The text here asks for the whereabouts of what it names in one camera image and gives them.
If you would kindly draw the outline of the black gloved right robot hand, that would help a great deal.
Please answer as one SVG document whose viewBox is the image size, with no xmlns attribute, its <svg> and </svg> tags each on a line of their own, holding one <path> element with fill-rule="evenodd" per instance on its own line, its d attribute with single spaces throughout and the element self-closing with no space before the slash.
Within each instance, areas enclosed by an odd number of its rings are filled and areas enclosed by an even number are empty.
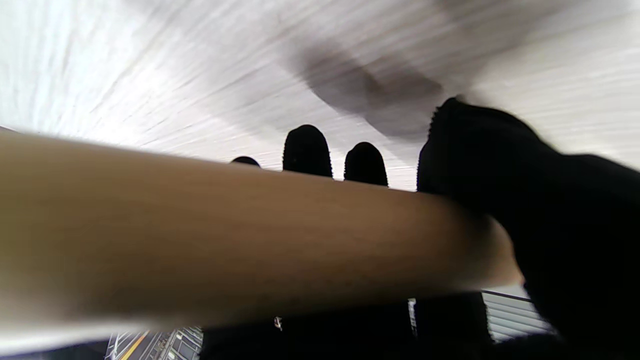
<svg viewBox="0 0 640 360">
<path fill-rule="evenodd" d="M 420 151 L 416 189 L 505 228 L 551 333 L 496 342 L 480 292 L 203 331 L 201 360 L 637 360 L 639 173 L 560 153 L 523 121 L 449 98 Z"/>
</svg>

